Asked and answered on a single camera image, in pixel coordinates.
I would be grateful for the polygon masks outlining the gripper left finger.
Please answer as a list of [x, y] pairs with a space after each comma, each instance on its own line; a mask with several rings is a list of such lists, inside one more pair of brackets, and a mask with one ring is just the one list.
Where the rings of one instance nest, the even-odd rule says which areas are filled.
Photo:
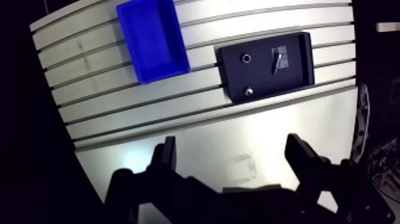
[[105, 200], [112, 223], [137, 223], [139, 206], [151, 203], [171, 223], [217, 223], [218, 194], [199, 180], [176, 172], [176, 138], [168, 136], [153, 152], [144, 172], [113, 172]]

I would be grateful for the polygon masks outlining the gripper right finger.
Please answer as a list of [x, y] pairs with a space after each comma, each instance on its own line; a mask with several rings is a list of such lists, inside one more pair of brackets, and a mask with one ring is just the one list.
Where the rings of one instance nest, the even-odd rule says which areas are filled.
[[352, 160], [333, 164], [295, 133], [287, 136], [285, 158], [299, 180], [297, 193], [317, 202], [323, 191], [330, 192], [337, 204], [333, 214], [340, 223], [395, 221], [387, 202]]

